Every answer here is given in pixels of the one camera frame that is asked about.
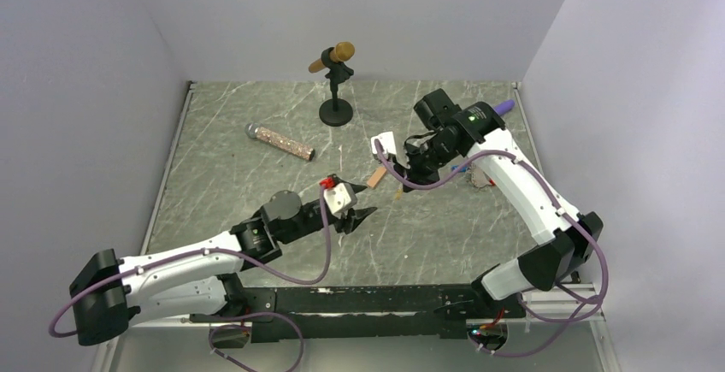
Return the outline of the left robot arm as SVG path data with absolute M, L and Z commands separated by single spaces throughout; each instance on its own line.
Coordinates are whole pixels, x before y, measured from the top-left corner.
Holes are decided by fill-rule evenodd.
M 289 190 L 275 193 L 248 219 L 209 239 L 168 251 L 118 257 L 114 250 L 95 253 L 69 285 L 75 329 L 82 346 L 109 341 L 131 326 L 177 315 L 220 317 L 232 321 L 248 313 L 238 274 L 260 268 L 298 285 L 314 285 L 329 270 L 330 233 L 354 232 L 374 207 L 360 208 L 363 185 L 332 174 L 305 203 Z M 322 271 L 302 280 L 269 267 L 281 247 L 313 233 L 325 236 Z

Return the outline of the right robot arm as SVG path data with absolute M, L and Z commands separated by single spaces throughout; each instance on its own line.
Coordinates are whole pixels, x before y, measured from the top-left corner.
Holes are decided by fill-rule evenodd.
M 501 116 L 487 103 L 463 109 L 441 89 L 414 106 L 427 133 L 422 144 L 404 145 L 409 166 L 406 191 L 439 182 L 439 170 L 456 156 L 470 160 L 492 178 L 514 206 L 535 242 L 519 257 L 498 264 L 472 284 L 473 309 L 494 316 L 505 299 L 528 289 L 551 290 L 592 254 L 603 223 L 594 212 L 581 212 L 553 188 L 529 162 Z

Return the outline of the wooden block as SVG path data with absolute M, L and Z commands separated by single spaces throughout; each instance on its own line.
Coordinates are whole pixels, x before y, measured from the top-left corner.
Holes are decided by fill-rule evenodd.
M 368 178 L 366 185 L 369 188 L 375 189 L 385 178 L 387 170 L 383 166 L 379 166 Z

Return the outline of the blue key tag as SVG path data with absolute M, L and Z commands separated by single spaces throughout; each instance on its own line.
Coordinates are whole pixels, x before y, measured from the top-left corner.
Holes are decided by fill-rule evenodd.
M 451 166 L 451 172 L 457 171 L 458 173 L 465 173 L 469 170 L 469 167 L 460 167 L 459 165 L 453 165 Z

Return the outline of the glitter microphone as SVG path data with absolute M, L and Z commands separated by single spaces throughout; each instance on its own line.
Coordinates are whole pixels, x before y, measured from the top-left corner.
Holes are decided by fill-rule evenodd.
M 295 139 L 272 131 L 258 123 L 248 123 L 245 126 L 245 133 L 251 139 L 262 141 L 307 162 L 311 162 L 315 157 L 315 149 L 312 146 L 302 144 Z

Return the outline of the purple microphone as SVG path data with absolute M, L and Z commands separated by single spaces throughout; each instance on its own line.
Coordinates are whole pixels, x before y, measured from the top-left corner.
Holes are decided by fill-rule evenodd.
M 508 99 L 503 101 L 502 103 L 498 103 L 493 106 L 494 111 L 499 115 L 503 116 L 509 113 L 511 110 L 513 110 L 516 106 L 516 101 L 513 99 Z

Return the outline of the black microphone stand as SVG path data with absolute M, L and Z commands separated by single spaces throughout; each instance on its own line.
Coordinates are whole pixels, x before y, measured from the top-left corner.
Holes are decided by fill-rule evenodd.
M 319 108 L 320 120 L 330 127 L 341 127 L 351 121 L 353 109 L 344 99 L 339 98 L 339 86 L 354 75 L 354 70 L 346 62 L 327 63 L 325 78 L 329 81 L 332 98 L 325 101 Z

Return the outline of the gold microphone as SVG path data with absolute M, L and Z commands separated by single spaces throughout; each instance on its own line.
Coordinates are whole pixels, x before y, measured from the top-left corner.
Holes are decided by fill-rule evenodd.
M 353 43 L 349 41 L 339 42 L 335 46 L 324 50 L 321 56 L 308 66 L 308 71 L 314 74 L 327 68 L 328 62 L 335 64 L 347 62 L 355 55 L 355 52 L 356 48 Z

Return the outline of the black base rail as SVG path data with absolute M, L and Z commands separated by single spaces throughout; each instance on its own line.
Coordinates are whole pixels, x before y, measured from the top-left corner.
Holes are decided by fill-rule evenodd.
M 252 342 L 271 343 L 297 336 L 279 315 L 294 321 L 306 339 L 428 335 L 461 340 L 482 323 L 525 316 L 514 297 L 502 303 L 502 311 L 483 306 L 468 284 L 245 287 L 240 297 L 231 310 L 217 316 L 195 313 L 189 321 L 221 323 L 252 314 Z

